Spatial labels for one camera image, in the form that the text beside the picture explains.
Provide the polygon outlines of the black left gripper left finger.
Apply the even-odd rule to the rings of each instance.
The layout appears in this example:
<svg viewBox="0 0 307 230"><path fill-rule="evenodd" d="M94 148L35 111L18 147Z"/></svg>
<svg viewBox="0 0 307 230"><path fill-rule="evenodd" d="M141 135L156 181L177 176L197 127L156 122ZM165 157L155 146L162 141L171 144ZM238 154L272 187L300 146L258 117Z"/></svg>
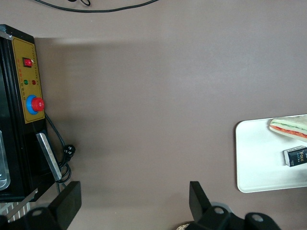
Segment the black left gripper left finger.
<svg viewBox="0 0 307 230"><path fill-rule="evenodd" d="M66 230L81 205L81 182L72 181L47 207L38 207L26 214L25 229Z"/></svg>

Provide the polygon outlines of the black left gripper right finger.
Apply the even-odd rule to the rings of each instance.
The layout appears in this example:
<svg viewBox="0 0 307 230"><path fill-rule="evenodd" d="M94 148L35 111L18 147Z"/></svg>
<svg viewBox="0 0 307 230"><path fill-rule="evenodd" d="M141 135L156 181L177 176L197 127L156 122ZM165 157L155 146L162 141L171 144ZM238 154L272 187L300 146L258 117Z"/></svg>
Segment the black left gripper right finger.
<svg viewBox="0 0 307 230"><path fill-rule="evenodd" d="M193 221L189 230L226 230L230 213L222 206L213 206L197 181L189 184L189 208Z"/></svg>

